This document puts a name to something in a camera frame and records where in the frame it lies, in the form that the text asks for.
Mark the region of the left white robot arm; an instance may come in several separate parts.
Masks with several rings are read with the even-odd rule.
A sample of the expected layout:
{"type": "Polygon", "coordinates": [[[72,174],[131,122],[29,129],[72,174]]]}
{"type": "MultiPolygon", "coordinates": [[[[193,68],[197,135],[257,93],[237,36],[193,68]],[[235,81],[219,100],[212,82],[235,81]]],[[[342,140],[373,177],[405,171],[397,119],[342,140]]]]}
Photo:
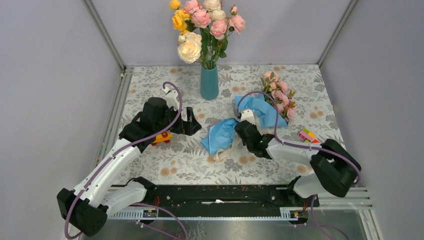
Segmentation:
{"type": "Polygon", "coordinates": [[[186,108],[187,119],[181,109],[168,100],[151,97],[133,120],[124,126],[118,139],[99,165],[73,189],[63,188],[56,196],[65,227],[76,227],[81,234],[92,237],[105,225],[108,217],[136,202],[152,204],[155,192],[135,182],[108,193],[118,175],[151,145],[157,136],[171,132],[192,136],[202,126],[192,107],[186,108]]]}

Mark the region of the cream ribbon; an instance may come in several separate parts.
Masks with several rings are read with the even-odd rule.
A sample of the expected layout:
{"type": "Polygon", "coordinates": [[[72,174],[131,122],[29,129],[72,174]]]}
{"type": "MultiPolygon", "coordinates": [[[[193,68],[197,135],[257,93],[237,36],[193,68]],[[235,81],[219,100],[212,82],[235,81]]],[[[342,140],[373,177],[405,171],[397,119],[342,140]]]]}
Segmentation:
{"type": "MultiPolygon", "coordinates": [[[[209,130],[208,149],[211,156],[216,162],[222,162],[225,158],[229,157],[231,153],[242,142],[241,138],[235,131],[236,125],[240,123],[240,119],[228,118],[221,121],[219,124],[213,126],[209,130]]],[[[259,119],[257,117],[258,129],[260,130],[259,119]]]]}

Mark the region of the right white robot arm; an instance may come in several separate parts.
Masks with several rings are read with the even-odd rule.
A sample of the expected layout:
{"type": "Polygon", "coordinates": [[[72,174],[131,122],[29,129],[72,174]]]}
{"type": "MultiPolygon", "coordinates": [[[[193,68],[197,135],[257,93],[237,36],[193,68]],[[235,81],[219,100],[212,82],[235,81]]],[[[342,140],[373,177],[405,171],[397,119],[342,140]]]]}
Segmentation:
{"type": "Polygon", "coordinates": [[[313,169],[312,174],[298,176],[290,182],[286,198],[293,206],[321,193],[343,198],[361,179],[360,164],[333,139],[323,143],[283,140],[275,134],[261,134],[246,120],[236,125],[235,132],[248,151],[258,158],[283,159],[313,169]]]}

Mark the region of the blue wrapping paper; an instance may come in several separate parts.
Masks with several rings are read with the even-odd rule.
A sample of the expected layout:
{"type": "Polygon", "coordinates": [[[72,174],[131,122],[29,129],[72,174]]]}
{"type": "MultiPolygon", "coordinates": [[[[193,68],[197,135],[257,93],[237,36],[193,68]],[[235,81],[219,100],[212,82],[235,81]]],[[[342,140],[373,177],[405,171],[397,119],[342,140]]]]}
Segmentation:
{"type": "MultiPolygon", "coordinates": [[[[275,108],[265,101],[262,94],[257,96],[235,96],[235,106],[239,110],[250,109],[258,117],[261,127],[275,126],[276,117],[278,117],[278,127],[286,127],[288,123],[281,117],[277,116],[275,108]]],[[[234,140],[236,131],[234,130],[238,121],[235,118],[227,118],[209,128],[208,135],[200,142],[207,149],[210,155],[214,155],[220,149],[228,149],[234,140]]]]}

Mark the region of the pink flowers bunch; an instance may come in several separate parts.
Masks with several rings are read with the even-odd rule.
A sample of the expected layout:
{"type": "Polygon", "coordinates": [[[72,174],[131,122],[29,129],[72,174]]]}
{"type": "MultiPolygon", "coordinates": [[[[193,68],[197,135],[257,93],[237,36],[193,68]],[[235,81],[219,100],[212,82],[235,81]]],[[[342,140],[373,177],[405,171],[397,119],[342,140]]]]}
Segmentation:
{"type": "Polygon", "coordinates": [[[271,100],[267,100],[267,102],[273,107],[277,107],[279,115],[286,122],[292,121],[298,108],[294,100],[296,91],[290,89],[287,82],[282,80],[273,71],[266,72],[260,79],[263,92],[270,95],[275,101],[275,104],[271,100]]]}

